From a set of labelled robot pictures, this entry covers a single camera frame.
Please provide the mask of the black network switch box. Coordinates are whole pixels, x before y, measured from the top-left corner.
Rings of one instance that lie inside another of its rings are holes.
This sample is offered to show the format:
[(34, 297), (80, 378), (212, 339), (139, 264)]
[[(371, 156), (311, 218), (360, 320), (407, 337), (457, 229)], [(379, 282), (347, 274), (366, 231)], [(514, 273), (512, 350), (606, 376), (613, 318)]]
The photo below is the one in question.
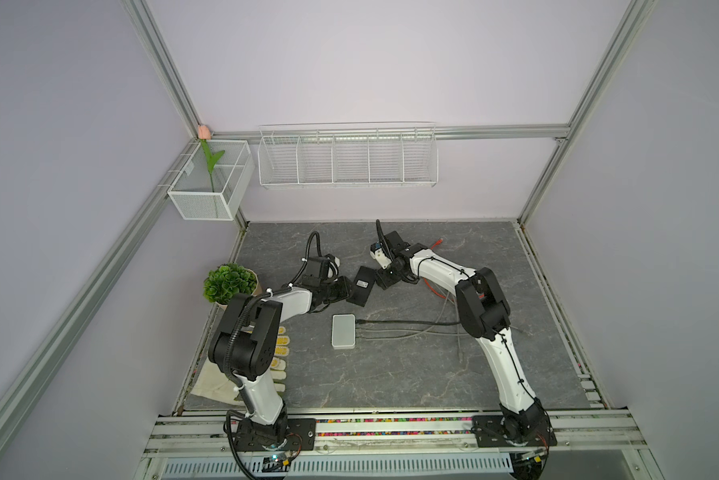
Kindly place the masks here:
[(371, 292), (375, 286), (375, 269), (367, 266), (361, 266), (354, 278), (351, 293), (347, 302), (365, 307)]

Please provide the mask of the white network switch box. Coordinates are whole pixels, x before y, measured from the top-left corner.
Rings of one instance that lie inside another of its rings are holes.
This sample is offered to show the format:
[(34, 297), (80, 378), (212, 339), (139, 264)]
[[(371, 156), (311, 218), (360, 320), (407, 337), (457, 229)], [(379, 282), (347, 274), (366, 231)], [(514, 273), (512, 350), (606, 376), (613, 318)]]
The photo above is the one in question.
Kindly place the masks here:
[(335, 314), (332, 318), (331, 344), (335, 350), (350, 350), (357, 343), (357, 318), (354, 314)]

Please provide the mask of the green potted plant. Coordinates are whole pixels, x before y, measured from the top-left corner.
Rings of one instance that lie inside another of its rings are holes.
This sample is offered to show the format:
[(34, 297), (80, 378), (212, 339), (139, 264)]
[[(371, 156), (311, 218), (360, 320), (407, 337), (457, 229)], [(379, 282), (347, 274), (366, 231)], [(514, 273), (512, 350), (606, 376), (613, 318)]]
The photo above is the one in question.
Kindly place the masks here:
[(226, 263), (208, 273), (204, 297), (210, 303), (227, 305), (237, 294), (253, 295), (259, 287), (257, 275), (237, 263)]

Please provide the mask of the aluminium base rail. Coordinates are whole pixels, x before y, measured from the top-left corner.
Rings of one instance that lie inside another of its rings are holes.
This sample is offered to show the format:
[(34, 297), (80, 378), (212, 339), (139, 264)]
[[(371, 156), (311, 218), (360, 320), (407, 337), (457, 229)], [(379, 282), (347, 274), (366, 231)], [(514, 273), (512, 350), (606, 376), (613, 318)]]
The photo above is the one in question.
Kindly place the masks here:
[[(475, 425), (479, 411), (371, 412), (349, 414), (305, 413), (293, 422), (315, 425), (289, 438), (307, 455), (471, 453), (523, 451), (549, 448), (557, 451), (645, 449), (647, 440), (627, 410), (553, 411), (551, 429), (556, 442), (539, 435), (523, 445), (493, 439), (497, 427)], [(223, 432), (221, 411), (205, 415), (160, 418), (144, 451), (147, 458), (215, 457), (230, 452)]]

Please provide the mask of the white mesh wall basket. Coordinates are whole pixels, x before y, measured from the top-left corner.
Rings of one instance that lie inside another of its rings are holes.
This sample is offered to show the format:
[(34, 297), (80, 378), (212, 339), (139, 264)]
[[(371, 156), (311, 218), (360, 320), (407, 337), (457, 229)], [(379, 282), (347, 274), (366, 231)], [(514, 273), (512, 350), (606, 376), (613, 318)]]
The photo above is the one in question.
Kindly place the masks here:
[(255, 171), (241, 140), (200, 140), (168, 194), (185, 220), (234, 221)]

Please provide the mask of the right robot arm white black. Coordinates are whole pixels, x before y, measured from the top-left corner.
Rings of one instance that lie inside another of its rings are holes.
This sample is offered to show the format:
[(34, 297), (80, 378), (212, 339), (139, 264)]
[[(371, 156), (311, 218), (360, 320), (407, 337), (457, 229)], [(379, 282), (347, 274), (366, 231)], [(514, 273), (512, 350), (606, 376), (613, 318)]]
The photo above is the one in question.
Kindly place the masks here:
[(457, 321), (481, 347), (497, 383), (503, 438), (517, 446), (533, 440), (555, 446), (549, 414), (529, 385), (515, 351), (511, 306), (495, 272), (487, 267), (459, 265), (421, 243), (403, 240), (395, 231), (385, 233), (379, 221), (375, 229), (377, 242), (371, 246), (371, 257), (379, 263), (375, 277), (383, 289), (397, 282), (416, 284), (425, 280), (455, 298)]

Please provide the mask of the pink tulip artificial flower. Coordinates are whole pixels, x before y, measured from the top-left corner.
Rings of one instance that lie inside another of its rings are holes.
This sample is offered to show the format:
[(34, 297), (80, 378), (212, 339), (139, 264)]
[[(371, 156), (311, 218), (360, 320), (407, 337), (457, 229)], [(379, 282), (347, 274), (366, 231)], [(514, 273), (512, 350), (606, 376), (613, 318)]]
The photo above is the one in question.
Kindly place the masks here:
[(206, 158), (207, 172), (211, 184), (211, 192), (216, 192), (214, 171), (220, 160), (225, 156), (225, 150), (214, 151), (211, 148), (210, 141), (213, 133), (207, 125), (199, 125), (197, 128), (198, 139)]

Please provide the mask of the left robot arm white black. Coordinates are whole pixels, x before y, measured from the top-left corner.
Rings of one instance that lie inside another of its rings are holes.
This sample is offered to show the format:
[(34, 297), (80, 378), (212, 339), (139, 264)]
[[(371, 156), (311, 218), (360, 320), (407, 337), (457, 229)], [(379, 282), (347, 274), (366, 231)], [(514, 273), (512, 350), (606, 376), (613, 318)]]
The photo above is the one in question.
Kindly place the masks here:
[(208, 349), (208, 359), (236, 387), (246, 412), (239, 430), (255, 444), (283, 445), (289, 434), (287, 406), (277, 392), (271, 364), (283, 321), (318, 312), (351, 295), (333, 254), (303, 260), (297, 278), (260, 295), (237, 294), (227, 306)]

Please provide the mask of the yellow white work glove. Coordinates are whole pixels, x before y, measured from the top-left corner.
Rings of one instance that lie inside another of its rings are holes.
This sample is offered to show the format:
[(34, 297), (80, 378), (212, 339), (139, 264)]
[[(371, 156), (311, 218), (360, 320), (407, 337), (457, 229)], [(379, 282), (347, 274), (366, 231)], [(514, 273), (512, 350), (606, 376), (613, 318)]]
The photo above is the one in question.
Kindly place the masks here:
[[(275, 390), (279, 395), (286, 391), (287, 379), (286, 357), (290, 354), (291, 339), (286, 334), (286, 328), (279, 328), (275, 354), (270, 366), (270, 373), (275, 383)], [(199, 376), (192, 387), (191, 394), (207, 400), (230, 405), (242, 405), (243, 400), (239, 388), (221, 372), (221, 369), (210, 360), (206, 360)]]

